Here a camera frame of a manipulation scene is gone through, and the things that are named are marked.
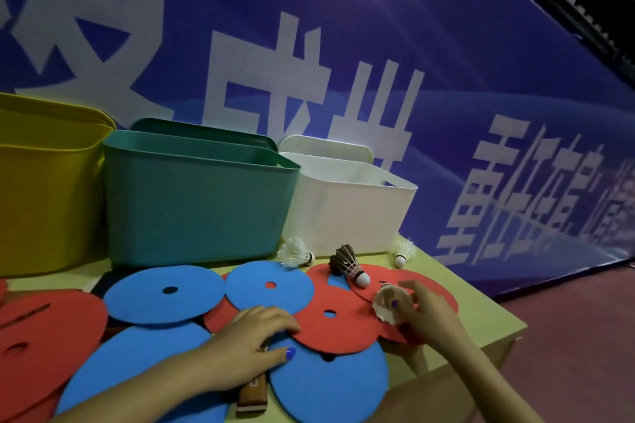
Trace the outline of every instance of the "table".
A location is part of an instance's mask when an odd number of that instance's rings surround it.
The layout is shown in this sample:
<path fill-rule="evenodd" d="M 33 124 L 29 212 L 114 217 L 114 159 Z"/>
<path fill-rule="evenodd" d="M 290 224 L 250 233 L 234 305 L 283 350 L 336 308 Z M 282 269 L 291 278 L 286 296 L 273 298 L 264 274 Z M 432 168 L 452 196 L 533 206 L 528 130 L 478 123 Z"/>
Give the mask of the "table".
<path fill-rule="evenodd" d="M 360 256 L 361 264 L 391 267 L 388 255 Z M 325 264 L 319 258 L 316 264 Z M 214 264 L 209 268 L 223 275 L 235 266 Z M 110 269 L 110 261 L 103 260 L 71 269 L 63 273 L 9 280 L 9 290 L 46 290 L 78 288 L 90 291 L 99 277 Z M 458 302 L 461 320 L 469 335 L 498 367 L 504 363 L 526 324 L 477 291 L 449 269 L 421 250 L 408 262 L 406 269 L 432 278 L 450 291 Z M 399 347 L 382 343 L 389 365 L 390 389 L 371 423 L 381 422 L 440 422 L 463 423 L 474 412 L 474 403 L 449 364 L 429 346 Z M 227 422 L 244 423 L 235 416 L 234 405 Z M 254 423 L 287 423 L 293 420 L 285 413 L 269 387 L 269 407 Z"/>

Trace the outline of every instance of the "yellow plastic bin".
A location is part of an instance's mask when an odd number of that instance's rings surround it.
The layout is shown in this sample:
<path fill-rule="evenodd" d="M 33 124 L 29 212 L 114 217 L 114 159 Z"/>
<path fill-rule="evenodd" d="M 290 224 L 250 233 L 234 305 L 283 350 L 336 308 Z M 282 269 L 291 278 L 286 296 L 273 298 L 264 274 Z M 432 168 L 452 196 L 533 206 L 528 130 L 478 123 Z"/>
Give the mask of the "yellow plastic bin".
<path fill-rule="evenodd" d="M 0 276 L 97 256 L 106 231 L 102 140 L 114 129 L 95 109 L 0 93 Z"/>

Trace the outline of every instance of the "plastic bin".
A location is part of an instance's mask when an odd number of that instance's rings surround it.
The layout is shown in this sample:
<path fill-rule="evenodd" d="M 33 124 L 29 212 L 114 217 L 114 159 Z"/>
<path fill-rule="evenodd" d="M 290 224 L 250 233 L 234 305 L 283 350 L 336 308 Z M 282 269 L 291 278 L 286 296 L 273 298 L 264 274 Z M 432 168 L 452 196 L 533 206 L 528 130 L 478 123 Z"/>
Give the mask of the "plastic bin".
<path fill-rule="evenodd" d="M 188 124 L 186 122 L 166 121 L 154 118 L 139 119 L 132 124 L 131 130 L 177 135 L 194 139 L 216 140 L 218 142 L 231 142 L 233 144 L 263 147 L 264 149 L 271 149 L 277 152 L 277 146 L 274 140 L 265 135 L 250 134 L 237 130 L 217 129 L 216 127 Z"/>
<path fill-rule="evenodd" d="M 280 143 L 279 150 L 281 153 L 307 154 L 368 164 L 372 164 L 375 158 L 370 147 L 300 134 L 284 138 Z"/>
<path fill-rule="evenodd" d="M 357 161 L 280 153 L 301 166 L 282 236 L 299 236 L 316 256 L 343 244 L 387 251 L 417 191 L 394 174 Z"/>
<path fill-rule="evenodd" d="M 106 256 L 101 142 L 114 128 L 95 109 L 0 94 L 0 276 Z"/>
<path fill-rule="evenodd" d="M 104 146 L 114 263 L 192 264 L 276 249 L 296 163 L 260 147 L 127 130 Z"/>

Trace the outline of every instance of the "red floor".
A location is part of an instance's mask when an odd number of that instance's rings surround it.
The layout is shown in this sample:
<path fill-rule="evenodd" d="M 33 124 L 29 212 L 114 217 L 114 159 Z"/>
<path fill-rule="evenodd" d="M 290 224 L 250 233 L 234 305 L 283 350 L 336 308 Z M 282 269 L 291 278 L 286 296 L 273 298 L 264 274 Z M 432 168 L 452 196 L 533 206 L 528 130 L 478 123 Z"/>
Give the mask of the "red floor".
<path fill-rule="evenodd" d="M 635 270 L 586 276 L 503 306 L 529 328 L 502 372 L 547 423 L 635 422 Z"/>

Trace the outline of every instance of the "green plastic bin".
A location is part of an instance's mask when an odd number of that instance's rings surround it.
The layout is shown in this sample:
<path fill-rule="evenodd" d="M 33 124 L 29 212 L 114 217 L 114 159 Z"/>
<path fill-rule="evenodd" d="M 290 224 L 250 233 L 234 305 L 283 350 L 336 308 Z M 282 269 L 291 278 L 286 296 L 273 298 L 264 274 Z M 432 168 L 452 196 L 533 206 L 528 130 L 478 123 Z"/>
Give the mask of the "green plastic bin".
<path fill-rule="evenodd" d="M 188 124 L 186 122 L 166 121 L 148 117 L 146 119 L 139 119 L 132 124 L 131 130 L 177 135 L 194 139 L 216 140 L 218 142 L 231 142 L 233 144 L 263 147 L 264 149 L 271 149 L 277 152 L 277 146 L 274 140 L 265 135 L 249 134 L 237 130 L 217 129 L 216 127 Z"/>
<path fill-rule="evenodd" d="M 276 249 L 296 163 L 261 147 L 131 130 L 115 130 L 104 149 L 115 264 L 195 264 Z"/>

